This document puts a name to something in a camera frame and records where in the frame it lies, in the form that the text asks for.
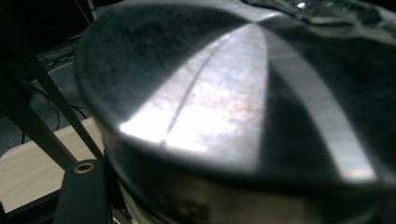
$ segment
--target cable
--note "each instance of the cable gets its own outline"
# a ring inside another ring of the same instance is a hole
[[[70,36],[68,39],[70,40],[70,39],[75,39],[75,38],[79,38],[79,37],[82,37],[82,34]]]
[[[32,85],[31,85],[31,88],[32,88],[33,91],[37,91],[38,93],[40,93],[41,95],[43,95],[44,98],[46,98],[46,100],[47,100],[47,107],[48,107],[49,109],[51,109],[52,111],[54,111],[55,114],[56,114],[56,119],[57,119],[57,121],[58,121],[58,124],[56,125],[56,130],[59,130],[59,127],[61,126],[61,119],[60,119],[60,117],[59,117],[59,111],[58,111],[56,108],[54,108],[53,106],[50,105],[50,101],[52,101],[52,100],[51,100],[50,97],[49,97],[45,92],[43,92],[42,90],[39,90],[38,88],[36,88],[36,87],[34,87],[34,86],[32,86]]]
[[[71,107],[76,107],[76,108],[78,108],[78,109],[85,109],[85,110],[90,110],[89,108],[87,108],[87,107],[83,107],[83,106],[79,106],[79,105],[70,105]]]
[[[77,107],[70,105],[73,109],[75,109],[84,119],[87,119],[88,117]]]
[[[48,58],[38,58],[38,60],[41,62],[41,64],[47,64],[50,62],[50,59]]]
[[[81,6],[79,5],[78,1],[75,0],[75,3],[77,4],[79,10],[81,11],[82,15],[85,17],[85,20],[87,20],[88,24],[91,25],[90,20],[88,20],[88,17],[85,15],[84,11],[82,10]]]
[[[51,73],[57,71],[58,69],[61,69],[61,68],[63,68],[63,67],[66,67],[67,65],[70,65],[70,64],[72,64],[72,63],[74,63],[74,62],[66,63],[66,64],[64,64],[64,65],[62,65],[62,66],[59,66],[59,67],[57,67],[57,68],[54,68],[54,69],[48,71],[48,74],[51,74]]]
[[[72,60],[72,59],[73,59],[73,57],[72,57],[73,54],[74,54],[74,50],[72,50],[72,51],[70,51],[70,52],[68,52],[68,53],[66,53],[66,54],[64,54],[64,55],[62,55],[62,56],[60,56],[60,57],[58,57],[58,58],[56,58],[56,59],[50,61],[50,62],[47,63],[47,64],[44,64],[45,70],[47,71],[47,73],[50,73],[50,71],[52,70],[52,68],[54,67],[54,65],[55,65],[56,63],[59,63],[59,62],[67,62],[67,61]]]

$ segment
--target metal pot lid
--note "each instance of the metal pot lid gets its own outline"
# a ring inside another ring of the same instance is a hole
[[[395,16],[373,8],[377,21],[329,26],[237,1],[126,1],[81,40],[78,85],[120,173],[133,150],[258,188],[394,189]]]

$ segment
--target metal surface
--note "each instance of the metal surface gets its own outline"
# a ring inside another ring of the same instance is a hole
[[[242,2],[126,1],[82,39],[77,79],[122,185],[164,223],[359,223],[396,190],[385,40]]]
[[[91,170],[76,173],[86,164]],[[53,223],[112,223],[111,204],[106,189],[106,171],[101,161],[80,161],[64,173]]]

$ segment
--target metal pot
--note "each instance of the metal pot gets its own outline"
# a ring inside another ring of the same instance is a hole
[[[369,220],[396,190],[394,19],[347,0],[108,12],[77,81],[129,206],[152,223]]]

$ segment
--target wooden table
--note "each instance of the wooden table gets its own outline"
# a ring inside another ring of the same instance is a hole
[[[101,134],[93,119],[82,121],[94,142],[103,151]],[[93,159],[93,155],[72,127],[55,135],[79,160]],[[64,170],[34,142],[10,149],[0,158],[0,202],[6,213],[59,189]]]

